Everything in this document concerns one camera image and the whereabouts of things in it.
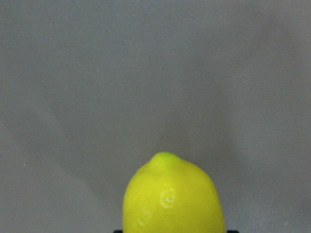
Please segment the yellow lemon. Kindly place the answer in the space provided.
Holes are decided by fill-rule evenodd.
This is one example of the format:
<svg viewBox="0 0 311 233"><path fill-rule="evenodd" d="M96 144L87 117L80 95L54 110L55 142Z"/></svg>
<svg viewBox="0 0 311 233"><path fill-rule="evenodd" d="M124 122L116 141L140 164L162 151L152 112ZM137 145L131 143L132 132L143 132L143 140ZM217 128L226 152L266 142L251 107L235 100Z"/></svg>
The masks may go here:
<svg viewBox="0 0 311 233"><path fill-rule="evenodd" d="M131 178L123 198L125 233L224 233L211 178L198 166L160 152Z"/></svg>

